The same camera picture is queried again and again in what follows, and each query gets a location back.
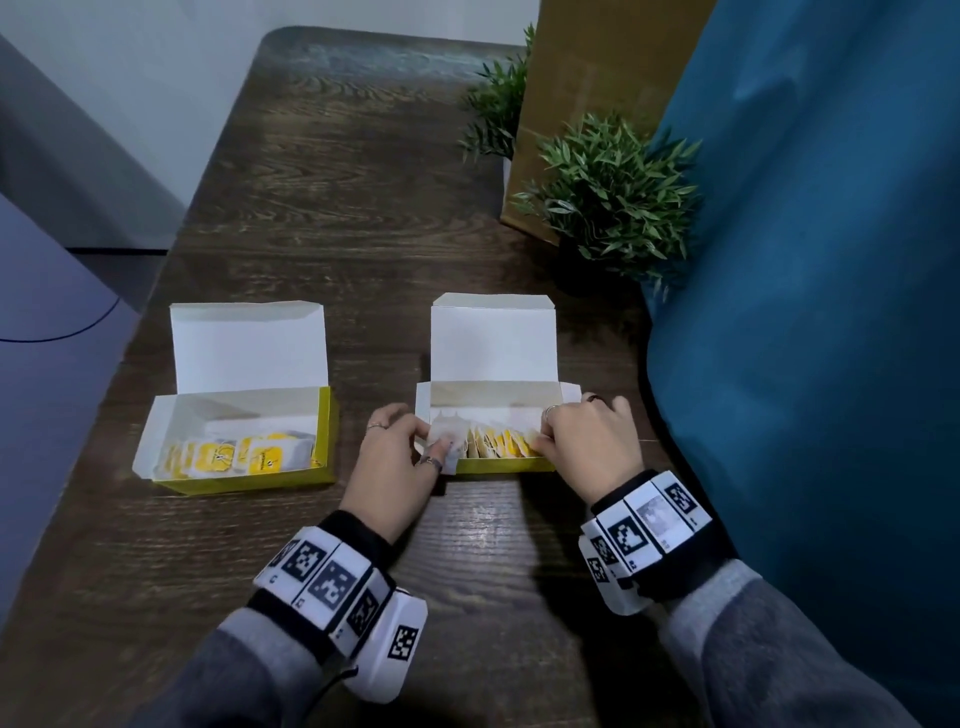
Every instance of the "green plant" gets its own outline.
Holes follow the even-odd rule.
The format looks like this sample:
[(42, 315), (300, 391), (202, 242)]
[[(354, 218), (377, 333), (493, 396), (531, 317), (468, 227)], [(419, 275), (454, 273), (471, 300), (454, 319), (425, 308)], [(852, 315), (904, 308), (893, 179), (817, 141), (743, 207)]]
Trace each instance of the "green plant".
[(483, 82), (468, 88), (462, 99), (464, 107), (477, 117), (460, 140), (464, 160), (471, 154), (475, 158), (479, 155), (514, 158), (523, 92), (527, 89), (527, 61), (534, 42), (533, 25), (527, 26), (523, 34), (526, 50), (510, 59), (506, 66), (500, 61), (494, 61), (493, 67), (484, 63), (483, 70), (477, 71)]
[(642, 136), (616, 114), (587, 114), (539, 145), (546, 180), (514, 195), (520, 212), (624, 276), (660, 279), (664, 261), (686, 258), (700, 197), (684, 177), (700, 142)]

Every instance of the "teal fabric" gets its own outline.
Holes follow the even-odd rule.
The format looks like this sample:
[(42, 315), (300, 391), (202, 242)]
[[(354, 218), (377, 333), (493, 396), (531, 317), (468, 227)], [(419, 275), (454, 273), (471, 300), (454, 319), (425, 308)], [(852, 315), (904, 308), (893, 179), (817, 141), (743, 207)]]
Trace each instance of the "teal fabric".
[(718, 0), (664, 119), (704, 139), (701, 252), (648, 351), (744, 561), (928, 726), (960, 715), (958, 29)]

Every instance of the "ring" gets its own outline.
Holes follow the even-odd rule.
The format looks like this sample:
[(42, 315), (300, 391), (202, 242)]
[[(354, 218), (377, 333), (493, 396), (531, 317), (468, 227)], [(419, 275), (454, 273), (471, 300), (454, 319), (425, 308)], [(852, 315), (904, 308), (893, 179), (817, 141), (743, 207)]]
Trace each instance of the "ring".
[(437, 475), (439, 475), (440, 471), (444, 469), (444, 464), (440, 462), (440, 460), (435, 457), (430, 457), (430, 455), (427, 454), (424, 454), (424, 456), (420, 459), (420, 463), (430, 463), (430, 465), (437, 469)]

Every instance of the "dark wood grain tabletop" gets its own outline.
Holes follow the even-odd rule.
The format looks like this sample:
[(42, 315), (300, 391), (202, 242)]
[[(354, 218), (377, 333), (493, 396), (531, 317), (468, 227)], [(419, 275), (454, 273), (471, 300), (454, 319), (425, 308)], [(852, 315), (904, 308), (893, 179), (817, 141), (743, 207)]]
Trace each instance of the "dark wood grain tabletop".
[[(370, 413), (429, 378), (446, 291), (547, 294), (560, 374), (638, 390), (645, 314), (556, 289), (547, 244), (497, 222), (499, 159), (464, 163), (469, 73), (503, 48), (288, 29), (253, 64), (113, 378), (0, 643), (0, 725), (111, 726), (154, 696), (285, 540), (337, 505)], [(131, 472), (154, 395), (175, 391), (168, 307), (325, 306), (342, 404), (335, 486), (181, 497)], [(395, 568), (429, 603), (400, 699), (338, 688), (318, 725), (701, 725), (645, 619), (606, 612), (576, 548), (585, 509), (554, 475), (451, 481)]]

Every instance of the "open cardboard box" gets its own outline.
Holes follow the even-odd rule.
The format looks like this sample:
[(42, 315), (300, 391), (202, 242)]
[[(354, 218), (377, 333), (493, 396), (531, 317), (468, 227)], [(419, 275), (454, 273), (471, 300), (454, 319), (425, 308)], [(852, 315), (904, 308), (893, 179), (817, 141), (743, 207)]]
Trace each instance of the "open cardboard box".
[[(177, 393), (161, 395), (133, 459), (140, 477), (188, 496), (332, 483), (339, 409), (327, 380), (324, 307), (281, 303), (170, 306)], [(281, 473), (157, 479), (170, 445), (295, 430), (316, 435), (315, 467)]]
[[(540, 429), (551, 404), (580, 401), (558, 381), (557, 313), (546, 296), (444, 293), (430, 309), (430, 376), (417, 385), (417, 416), (459, 416), (520, 432)], [(552, 471), (544, 457), (466, 458), (456, 473)]]

